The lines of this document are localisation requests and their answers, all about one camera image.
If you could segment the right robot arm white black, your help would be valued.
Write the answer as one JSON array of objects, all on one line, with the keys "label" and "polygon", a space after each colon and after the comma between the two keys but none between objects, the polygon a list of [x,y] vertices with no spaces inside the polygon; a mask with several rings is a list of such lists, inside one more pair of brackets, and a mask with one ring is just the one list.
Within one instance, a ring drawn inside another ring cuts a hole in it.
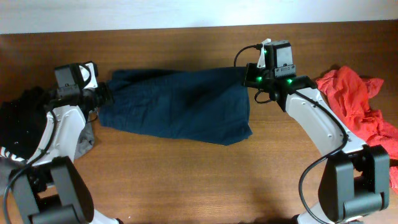
[{"label": "right robot arm white black", "polygon": [[[243,86],[268,93],[313,141],[321,158],[300,176],[298,192],[305,212],[293,223],[356,223],[359,218],[389,206],[389,156],[381,146],[357,137],[323,101],[317,84],[297,76],[292,46],[287,40],[266,39],[253,48],[259,60],[246,65]],[[303,181],[311,169],[325,162],[318,202],[309,207]]]}]

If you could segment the navy blue shorts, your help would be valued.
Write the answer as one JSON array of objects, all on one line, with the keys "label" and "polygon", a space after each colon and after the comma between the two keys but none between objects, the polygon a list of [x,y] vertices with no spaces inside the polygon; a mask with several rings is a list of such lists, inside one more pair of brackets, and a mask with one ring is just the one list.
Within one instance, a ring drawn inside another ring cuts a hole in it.
[{"label": "navy blue shorts", "polygon": [[116,70],[102,126],[160,138],[231,145],[252,135],[243,67]]}]

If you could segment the red mesh garment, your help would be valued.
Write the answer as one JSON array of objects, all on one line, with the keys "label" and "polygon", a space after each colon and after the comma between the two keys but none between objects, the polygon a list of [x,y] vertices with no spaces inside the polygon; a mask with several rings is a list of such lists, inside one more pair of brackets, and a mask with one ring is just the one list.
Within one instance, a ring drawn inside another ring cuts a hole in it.
[{"label": "red mesh garment", "polygon": [[390,159],[397,160],[397,128],[384,120],[381,110],[370,107],[384,83],[380,78],[361,78],[343,66],[316,80],[318,89],[339,119],[369,146],[381,145]]}]

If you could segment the black folded garment white print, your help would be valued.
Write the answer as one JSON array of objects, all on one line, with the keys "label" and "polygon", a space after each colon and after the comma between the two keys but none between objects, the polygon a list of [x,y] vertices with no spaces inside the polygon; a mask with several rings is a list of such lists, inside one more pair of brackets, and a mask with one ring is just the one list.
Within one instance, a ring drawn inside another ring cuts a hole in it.
[{"label": "black folded garment white print", "polygon": [[32,157],[47,124],[45,105],[52,97],[52,90],[36,86],[1,103],[1,157],[20,163]]}]

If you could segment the grey folded garment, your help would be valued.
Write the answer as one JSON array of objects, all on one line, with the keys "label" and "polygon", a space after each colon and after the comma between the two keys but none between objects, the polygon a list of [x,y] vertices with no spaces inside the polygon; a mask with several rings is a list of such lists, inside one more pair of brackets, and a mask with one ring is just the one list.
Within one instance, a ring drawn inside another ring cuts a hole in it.
[{"label": "grey folded garment", "polygon": [[[95,136],[91,123],[85,125],[78,138],[78,144],[75,151],[75,159],[80,158],[90,151],[95,144]],[[24,167],[23,162],[12,162],[9,159],[1,157],[1,195],[9,182],[9,176],[12,170]]]}]

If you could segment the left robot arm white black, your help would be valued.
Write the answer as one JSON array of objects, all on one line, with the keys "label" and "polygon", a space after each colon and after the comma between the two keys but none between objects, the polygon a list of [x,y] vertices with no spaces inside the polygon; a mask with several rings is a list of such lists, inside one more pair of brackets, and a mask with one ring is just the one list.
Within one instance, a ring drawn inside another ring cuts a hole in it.
[{"label": "left robot arm white black", "polygon": [[1,159],[12,164],[3,196],[24,223],[112,223],[94,207],[73,165],[90,114],[113,102],[94,62],[55,69],[57,86],[1,104]]}]

